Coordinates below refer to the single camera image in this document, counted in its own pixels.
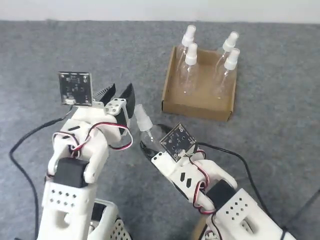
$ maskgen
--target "black cable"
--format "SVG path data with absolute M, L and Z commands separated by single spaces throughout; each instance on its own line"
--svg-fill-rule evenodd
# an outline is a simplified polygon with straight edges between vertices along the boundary
M 267 208 L 264 200 L 262 199 L 262 197 L 261 197 L 261 195 L 260 195 L 260 193 L 259 193 L 259 191 L 258 191 L 258 189 L 257 189 L 257 187 L 256 187 L 256 184 L 255 184 L 255 182 L 254 182 L 254 180 L 253 180 L 253 178 L 252 178 L 252 175 L 251 175 L 251 172 L 250 172 L 250 169 L 249 169 L 249 166 L 248 166 L 247 161 L 246 161 L 240 154 L 238 154 L 238 153 L 236 153 L 236 152 L 233 152 L 233 151 L 230 151 L 230 150 L 227 150 L 227 149 L 224 149 L 224 148 L 221 148 L 221 147 L 218 147 L 218 146 L 213 146 L 213 145 L 208 144 L 208 143 L 205 143 L 205 142 L 198 142 L 198 145 L 206 146 L 206 147 L 208 147 L 208 148 L 215 149 L 215 150 L 218 150 L 218 151 L 221 151 L 221 152 L 225 152 L 225 153 L 227 153 L 227 154 L 231 154 L 231 155 L 234 155 L 234 156 L 238 157 L 238 158 L 243 162 L 243 164 L 244 164 L 244 167 L 245 167 L 246 173 L 247 173 L 247 175 L 248 175 L 250 184 L 251 184 L 251 186 L 252 186 L 252 188 L 253 188 L 253 190 L 254 190 L 255 195 L 257 196 L 257 198 L 258 198 L 258 200 L 259 200 L 259 202 L 260 202 L 260 204 L 261 204 L 262 209 L 265 211 L 265 213 L 266 213 L 274 222 L 276 222 L 276 221 L 273 219 L 271 213 L 269 212 L 269 210 L 268 210 L 268 208 Z
M 219 228 L 218 228 L 217 225 L 214 223 L 214 215 L 215 215 L 215 214 L 212 214 L 212 216 L 211 216 L 212 225 L 215 227 L 216 231 L 218 232 L 219 239 L 220 239 L 220 240 L 223 240 Z
M 44 124 L 42 124 L 41 126 L 38 126 L 37 128 L 31 130 L 30 132 L 28 132 L 27 134 L 25 134 L 22 138 L 19 139 L 19 141 L 11 148 L 10 152 L 9 152 L 9 157 L 12 161 L 12 163 L 20 170 L 20 172 L 24 175 L 24 177 L 26 178 L 26 180 L 29 182 L 30 187 L 32 189 L 32 193 L 33 193 L 33 198 L 34 198 L 34 239 L 37 240 L 38 237 L 38 233 L 39 233 L 39 200 L 38 200 L 38 194 L 37 194 L 37 190 L 36 187 L 33 183 L 33 181 L 31 180 L 30 176 L 28 175 L 28 173 L 26 172 L 26 170 L 17 162 L 17 160 L 14 158 L 14 152 L 18 149 L 18 147 L 27 139 L 29 138 L 31 135 L 35 134 L 36 132 L 38 132 L 41 129 L 44 129 L 46 127 L 49 127 L 57 122 L 60 122 L 62 120 L 64 120 L 69 113 L 72 110 L 72 106 L 70 107 L 69 112 L 63 116 L 60 117 L 58 119 L 54 119 L 51 121 L 48 121 Z
M 316 191 L 310 198 L 308 201 L 306 201 L 306 203 L 295 213 L 295 215 L 293 215 L 293 217 L 291 217 L 285 227 L 283 227 L 283 232 L 281 235 L 280 240 L 284 240 L 285 235 L 288 231 L 288 227 L 292 225 L 293 221 L 297 220 L 298 218 L 301 217 L 301 215 L 305 212 L 305 210 L 307 210 L 308 208 L 310 208 L 310 206 L 318 199 L 318 197 L 320 196 L 320 188 L 318 189 L 318 191 Z

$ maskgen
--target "gray carpet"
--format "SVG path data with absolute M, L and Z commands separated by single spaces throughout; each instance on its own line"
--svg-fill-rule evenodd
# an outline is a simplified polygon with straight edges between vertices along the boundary
M 216 122 L 161 113 L 160 102 L 173 45 L 186 22 L 0 21 L 0 239 L 31 240 L 30 187 L 8 158 L 27 131 L 62 116 L 58 71 L 91 72 L 97 91 L 134 84 L 137 103 L 155 123 L 182 122 L 197 140 L 243 155 L 274 218 L 284 224 L 320 185 L 320 26 L 197 22 L 196 42 L 217 48 L 232 30 L 241 50 L 235 111 Z M 53 154 L 51 135 L 61 123 L 27 140 L 16 158 L 34 180 L 41 201 Z M 110 153 L 97 197 L 115 202 L 136 240 L 188 239 L 200 215 L 145 159 L 138 145 Z M 243 165 L 207 150 L 252 196 Z M 297 219 L 297 239 L 320 239 L 320 201 Z

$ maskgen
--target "robotic arm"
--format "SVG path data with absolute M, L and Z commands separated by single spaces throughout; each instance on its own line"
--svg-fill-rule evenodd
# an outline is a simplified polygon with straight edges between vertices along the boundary
M 116 236 L 131 240 L 117 206 L 95 196 L 109 147 L 123 150 L 132 144 L 128 127 L 135 106 L 133 86 L 111 100 L 116 91 L 113 85 L 90 103 L 88 73 L 60 72 L 59 77 L 62 101 L 79 107 L 52 137 L 54 154 L 47 169 L 38 240 L 107 240 Z M 127 134 L 130 143 L 112 147 Z
M 160 142 L 151 162 L 200 213 L 208 215 L 200 240 L 280 240 L 283 230 L 236 180 L 203 159 L 195 140 L 179 124 Z M 295 240 L 286 233 L 284 240 Z

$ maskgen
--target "cardboard tray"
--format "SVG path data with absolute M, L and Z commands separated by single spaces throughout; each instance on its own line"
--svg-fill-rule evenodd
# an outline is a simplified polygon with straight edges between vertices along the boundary
M 186 96 L 178 85 L 176 50 L 177 47 L 173 47 L 171 52 L 162 93 L 161 110 L 165 113 L 189 117 L 228 121 L 234 111 L 237 70 L 233 71 L 234 84 L 230 95 L 223 99 L 214 98 L 212 95 L 214 66 L 220 55 L 215 51 L 198 49 L 197 89 L 192 95 Z

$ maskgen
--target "bottle cap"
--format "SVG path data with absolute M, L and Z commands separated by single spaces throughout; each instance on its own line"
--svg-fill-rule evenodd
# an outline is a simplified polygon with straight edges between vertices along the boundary
M 238 38 L 239 38 L 239 33 L 237 33 L 236 31 L 231 32 L 229 37 L 223 43 L 223 46 L 222 46 L 223 50 L 225 52 L 230 52 L 236 46 L 236 42 Z
M 225 60 L 224 67 L 228 70 L 234 70 L 238 63 L 239 54 L 240 50 L 238 48 L 233 48 L 230 55 Z
M 183 38 L 182 38 L 182 41 L 181 41 L 183 46 L 189 47 L 189 45 L 194 42 L 195 32 L 196 32 L 196 26 L 189 25 L 187 27 L 186 32 L 183 35 Z
M 136 118 L 136 123 L 141 132 L 147 131 L 152 128 L 153 124 L 150 117 L 146 114 L 144 106 L 138 104 L 134 108 L 134 115 Z
M 197 63 L 197 49 L 198 45 L 196 43 L 193 42 L 189 45 L 184 60 L 186 64 L 195 65 Z

